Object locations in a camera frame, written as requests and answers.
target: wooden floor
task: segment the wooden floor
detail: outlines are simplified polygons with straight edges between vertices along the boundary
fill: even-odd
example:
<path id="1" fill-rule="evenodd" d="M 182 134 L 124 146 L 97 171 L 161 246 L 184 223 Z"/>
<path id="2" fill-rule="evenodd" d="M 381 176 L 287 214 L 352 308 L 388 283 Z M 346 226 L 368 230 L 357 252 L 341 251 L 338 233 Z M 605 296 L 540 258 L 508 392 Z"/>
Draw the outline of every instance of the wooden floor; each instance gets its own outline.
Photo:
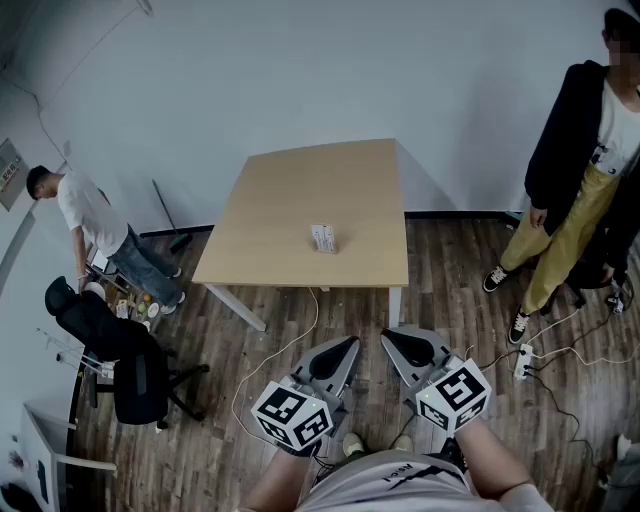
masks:
<path id="1" fill-rule="evenodd" d="M 402 321 L 437 331 L 458 354 L 473 346 L 469 355 L 478 365 L 506 353 L 506 331 L 530 273 L 523 272 L 491 295 L 483 292 L 482 278 L 496 264 L 512 233 L 497 220 L 407 221 L 410 286 L 403 294 Z M 91 502 L 88 507 L 85 501 L 82 510 L 231 511 L 273 453 L 241 431 L 231 415 L 231 401 L 242 377 L 313 323 L 314 301 L 305 288 L 235 288 L 233 292 L 268 326 L 266 333 L 249 328 L 203 286 L 190 282 L 207 238 L 208 233 L 196 234 L 180 255 L 179 264 L 184 268 L 180 279 L 187 299 L 176 313 L 162 320 L 157 336 L 162 346 L 178 351 L 180 367 L 211 366 L 210 373 L 184 384 L 181 390 L 188 403 L 206 411 L 206 421 L 196 423 L 171 406 L 171 427 L 160 434 L 155 433 L 154 425 L 120 425 L 111 398 L 101 397 L 99 408 L 91 409 L 83 387 L 74 452 L 113 461 L 118 474 L 115 478 L 94 471 L 78 475 L 76 489 L 82 491 L 78 494 Z M 156 238 L 154 243 L 168 254 L 170 240 Z M 640 291 L 638 254 L 636 246 L 630 274 Z M 352 414 L 337 438 L 324 448 L 329 459 L 340 458 L 339 442 L 352 429 L 372 450 L 385 449 L 409 417 L 409 410 L 401 404 L 403 385 L 379 340 L 380 329 L 387 324 L 387 291 L 313 292 L 320 307 L 316 329 L 248 382 L 239 395 L 237 411 L 244 403 L 242 416 L 256 432 L 248 409 L 269 380 L 279 380 L 309 347 L 337 336 L 357 335 L 363 341 L 364 355 L 352 388 Z M 533 342 L 537 353 L 566 346 L 607 318 L 603 301 L 608 291 L 585 293 L 587 306 Z M 572 302 L 569 291 L 560 293 L 547 318 L 532 318 L 529 333 L 573 312 Z M 585 360 L 624 359 L 640 342 L 639 332 L 640 301 L 635 301 L 623 316 L 612 316 L 582 340 L 578 350 Z M 514 381 L 506 359 L 485 376 L 494 390 L 488 410 L 492 429 L 522 457 L 556 510 L 588 510 L 596 471 L 584 443 L 568 443 L 575 421 L 555 411 L 550 395 L 539 383 Z M 597 463 L 607 465 L 612 460 L 616 434 L 624 432 L 640 440 L 640 355 L 627 364 L 586 367 L 570 354 L 540 377 L 553 389 L 560 407 L 580 419 L 577 437 L 590 441 Z M 407 431 L 414 437 L 416 451 L 428 452 L 438 441 L 432 438 L 426 420 L 414 420 Z M 317 470 L 314 465 L 309 481 Z"/>

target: power strip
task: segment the power strip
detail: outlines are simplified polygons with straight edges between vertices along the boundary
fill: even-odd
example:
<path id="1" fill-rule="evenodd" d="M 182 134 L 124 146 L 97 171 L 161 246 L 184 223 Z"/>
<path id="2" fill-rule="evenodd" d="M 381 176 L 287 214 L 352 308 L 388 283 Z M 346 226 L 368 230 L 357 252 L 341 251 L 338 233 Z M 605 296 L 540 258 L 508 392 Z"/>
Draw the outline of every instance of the power strip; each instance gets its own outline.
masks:
<path id="1" fill-rule="evenodd" d="M 513 375 L 518 380 L 526 379 L 525 372 L 527 369 L 525 366 L 531 366 L 531 353 L 533 352 L 533 347 L 531 345 L 527 345 L 523 343 L 518 347 L 518 360 L 516 361 L 516 369 L 513 372 Z"/>

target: man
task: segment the man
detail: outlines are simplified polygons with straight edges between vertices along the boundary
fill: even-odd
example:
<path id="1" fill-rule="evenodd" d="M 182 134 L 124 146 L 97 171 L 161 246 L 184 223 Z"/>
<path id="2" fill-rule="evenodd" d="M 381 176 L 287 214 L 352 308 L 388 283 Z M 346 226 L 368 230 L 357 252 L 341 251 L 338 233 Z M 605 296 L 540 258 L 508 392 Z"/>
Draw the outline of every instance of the man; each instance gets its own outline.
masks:
<path id="1" fill-rule="evenodd" d="M 164 304 L 160 309 L 163 314 L 173 313 L 184 300 L 185 294 L 171 280 L 181 274 L 181 269 L 174 268 L 147 248 L 89 178 L 79 173 L 54 174 L 39 166 L 31 169 L 27 176 L 27 191 L 35 200 L 57 197 L 71 230 L 78 292 L 88 279 L 86 234 L 127 279 Z"/>
<path id="2" fill-rule="evenodd" d="M 511 343 L 522 341 L 529 316 L 564 282 L 607 212 L 603 283 L 626 267 L 640 228 L 640 23 L 619 9 L 607 11 L 604 21 L 610 66 L 587 61 L 567 71 L 529 162 L 530 210 L 484 280 L 484 290 L 493 292 L 540 255 L 509 330 Z"/>
<path id="3" fill-rule="evenodd" d="M 551 512 L 524 465 L 477 418 L 456 432 L 473 494 L 452 463 L 418 455 L 402 436 L 389 451 L 366 455 L 362 441 L 347 434 L 348 460 L 298 505 L 308 450 L 276 452 L 265 474 L 240 504 L 239 512 Z"/>

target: human arm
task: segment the human arm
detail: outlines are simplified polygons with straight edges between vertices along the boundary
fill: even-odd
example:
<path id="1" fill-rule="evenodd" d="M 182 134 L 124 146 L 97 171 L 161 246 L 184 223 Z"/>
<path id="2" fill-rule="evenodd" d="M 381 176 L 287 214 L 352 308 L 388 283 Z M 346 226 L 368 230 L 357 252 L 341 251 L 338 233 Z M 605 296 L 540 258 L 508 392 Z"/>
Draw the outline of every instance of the human arm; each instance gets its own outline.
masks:
<path id="1" fill-rule="evenodd" d="M 309 463 L 309 457 L 297 457 L 278 449 L 258 483 L 240 503 L 240 508 L 255 512 L 295 510 Z"/>
<path id="2" fill-rule="evenodd" d="M 544 210 L 539 210 L 533 206 L 533 203 L 531 203 L 531 208 L 529 209 L 529 222 L 531 222 L 531 226 L 534 228 L 544 226 L 544 221 L 547 220 L 547 212 L 548 210 L 546 208 Z"/>
<path id="3" fill-rule="evenodd" d="M 78 293 L 80 293 L 88 282 L 85 268 L 87 248 L 84 244 L 82 226 L 77 226 L 71 230 L 71 240 L 73 242 L 73 254 L 76 257 L 76 277 L 78 278 Z"/>
<path id="4" fill-rule="evenodd" d="M 458 430 L 456 440 L 480 497 L 499 499 L 519 485 L 533 483 L 524 464 L 489 430 L 482 418 Z"/>
<path id="5" fill-rule="evenodd" d="M 562 166 L 566 134 L 578 118 L 576 109 L 583 86 L 582 69 L 582 65 L 574 65 L 567 70 L 560 93 L 529 161 L 524 185 L 536 210 L 546 210 L 557 193 L 555 173 L 561 170 L 559 167 Z"/>

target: white wall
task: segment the white wall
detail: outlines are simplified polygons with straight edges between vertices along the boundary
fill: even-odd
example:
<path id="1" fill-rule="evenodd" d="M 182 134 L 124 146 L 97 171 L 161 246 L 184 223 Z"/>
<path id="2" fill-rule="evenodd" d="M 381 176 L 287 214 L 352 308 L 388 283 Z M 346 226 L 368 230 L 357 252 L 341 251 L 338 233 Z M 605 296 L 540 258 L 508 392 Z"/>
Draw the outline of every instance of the white wall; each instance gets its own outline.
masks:
<path id="1" fill-rule="evenodd" d="M 9 137 L 27 165 L 57 170 L 62 159 L 40 128 L 33 98 L 0 81 L 0 142 Z M 0 483 L 19 479 L 7 454 L 16 449 L 23 402 L 67 418 L 76 372 L 45 351 L 40 327 L 59 339 L 44 307 L 44 292 L 58 276 L 73 282 L 71 237 L 53 201 L 33 208 L 26 191 L 10 212 L 0 208 Z"/>
<path id="2" fill-rule="evenodd" d="M 377 137 L 396 137 L 427 175 L 404 184 L 407 210 L 517 208 L 566 68 L 606 63 L 603 13 L 626 7 L 151 4 L 153 17 L 133 0 L 43 1 L 18 53 L 72 167 L 140 231 L 168 227 L 151 177 L 179 226 L 215 223 L 247 156 Z"/>

